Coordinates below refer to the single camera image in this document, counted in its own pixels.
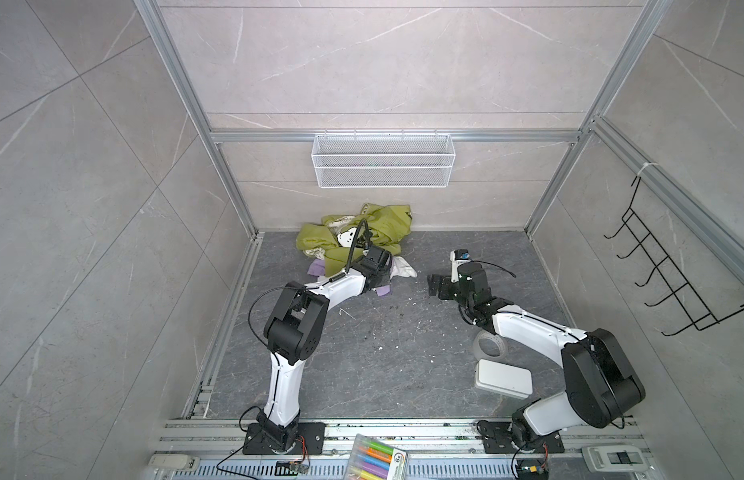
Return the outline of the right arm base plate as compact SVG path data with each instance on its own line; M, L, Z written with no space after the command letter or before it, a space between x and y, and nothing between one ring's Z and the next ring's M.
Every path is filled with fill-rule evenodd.
M559 432L542 436L524 421L478 420L475 426L488 454L565 452Z

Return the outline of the purple cloth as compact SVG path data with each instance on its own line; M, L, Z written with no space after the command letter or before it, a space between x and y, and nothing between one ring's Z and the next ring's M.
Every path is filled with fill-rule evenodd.
M307 274L310 277L314 277L315 281L326 281L328 277L326 276L326 263L323 259L314 259L312 263L310 264ZM387 296L390 295L392 292L391 285L384 285L378 288L375 288L374 291L377 293L378 296Z

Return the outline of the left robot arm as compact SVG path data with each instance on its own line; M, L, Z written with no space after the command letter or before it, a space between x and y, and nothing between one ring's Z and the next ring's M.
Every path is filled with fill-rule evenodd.
M297 440L305 362L319 346L329 310L388 284L392 267L393 255L371 246L325 280L282 288L263 331L271 378L268 399L256 417L274 450L288 451Z

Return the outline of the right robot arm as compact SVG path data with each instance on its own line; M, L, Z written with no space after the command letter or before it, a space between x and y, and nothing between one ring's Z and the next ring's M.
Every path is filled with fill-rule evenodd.
M431 296L456 301L466 323L519 342L562 367L562 392L513 414L509 434L515 448L532 452L546 436L572 426L603 429L646 398L615 335L603 328L570 328L494 295L481 263L454 260L451 274L428 276L428 289Z

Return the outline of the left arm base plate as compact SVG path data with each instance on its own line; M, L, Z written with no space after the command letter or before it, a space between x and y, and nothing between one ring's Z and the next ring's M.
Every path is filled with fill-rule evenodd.
M244 455L301 455L302 445L308 455L319 455L323 451L327 425L321 422L301 422L297 428L297 437L289 448L281 448L271 439L257 423L247 427Z

